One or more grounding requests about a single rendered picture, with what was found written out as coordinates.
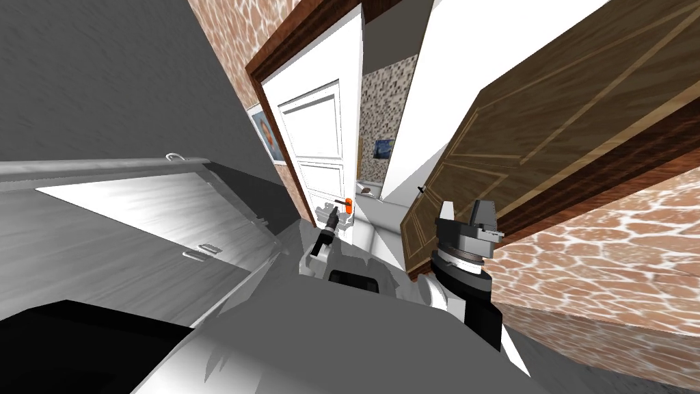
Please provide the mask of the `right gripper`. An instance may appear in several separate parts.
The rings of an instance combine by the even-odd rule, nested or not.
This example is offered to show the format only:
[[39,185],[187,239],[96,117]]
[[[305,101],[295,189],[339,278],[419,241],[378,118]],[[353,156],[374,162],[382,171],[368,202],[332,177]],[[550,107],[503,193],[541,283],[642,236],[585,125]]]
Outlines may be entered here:
[[493,257],[495,245],[504,233],[497,231],[495,202],[477,199],[472,206],[470,225],[455,220],[454,205],[443,201],[440,218],[435,220],[438,248],[455,257],[483,264]]

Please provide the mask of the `white panelled door leaf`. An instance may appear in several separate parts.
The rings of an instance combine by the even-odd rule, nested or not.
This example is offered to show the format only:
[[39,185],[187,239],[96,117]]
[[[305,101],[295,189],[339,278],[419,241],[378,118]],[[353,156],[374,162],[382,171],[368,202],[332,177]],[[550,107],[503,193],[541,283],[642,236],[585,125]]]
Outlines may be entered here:
[[331,25],[262,82],[295,174],[313,211],[329,203],[342,221],[338,236],[350,244],[355,197],[362,84],[360,0],[331,1]]

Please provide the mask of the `framed portrait picture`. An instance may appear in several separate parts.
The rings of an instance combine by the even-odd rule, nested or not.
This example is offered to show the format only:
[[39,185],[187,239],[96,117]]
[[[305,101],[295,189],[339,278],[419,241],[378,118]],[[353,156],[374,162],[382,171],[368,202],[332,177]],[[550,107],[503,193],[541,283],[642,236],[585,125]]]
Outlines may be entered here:
[[274,165],[286,165],[278,140],[275,138],[271,125],[260,104],[254,105],[247,110],[254,128],[263,143],[265,150]]

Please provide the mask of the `brown wooden door leaf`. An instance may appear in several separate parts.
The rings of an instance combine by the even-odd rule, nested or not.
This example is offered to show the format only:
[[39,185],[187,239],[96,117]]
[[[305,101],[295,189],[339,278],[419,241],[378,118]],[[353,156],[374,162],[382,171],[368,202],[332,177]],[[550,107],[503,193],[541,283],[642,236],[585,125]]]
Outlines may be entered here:
[[698,166],[700,0],[597,1],[478,93],[401,223],[405,269],[444,201],[493,201],[507,245]]

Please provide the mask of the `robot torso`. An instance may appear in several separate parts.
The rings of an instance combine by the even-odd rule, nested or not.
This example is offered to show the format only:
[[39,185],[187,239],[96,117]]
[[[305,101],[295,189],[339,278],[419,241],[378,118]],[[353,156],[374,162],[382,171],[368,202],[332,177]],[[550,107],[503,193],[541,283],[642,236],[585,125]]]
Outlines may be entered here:
[[466,303],[431,277],[412,302],[391,281],[348,280],[347,267],[264,284],[272,266],[201,316],[131,394],[548,394],[502,326],[480,337]]

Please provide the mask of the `grey cabinet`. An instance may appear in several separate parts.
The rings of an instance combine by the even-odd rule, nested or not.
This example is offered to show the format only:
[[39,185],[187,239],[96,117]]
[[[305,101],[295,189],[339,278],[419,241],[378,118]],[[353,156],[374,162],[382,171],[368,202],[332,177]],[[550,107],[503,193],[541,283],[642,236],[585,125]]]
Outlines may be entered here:
[[207,159],[0,161],[0,320],[72,300],[195,328],[279,251]]

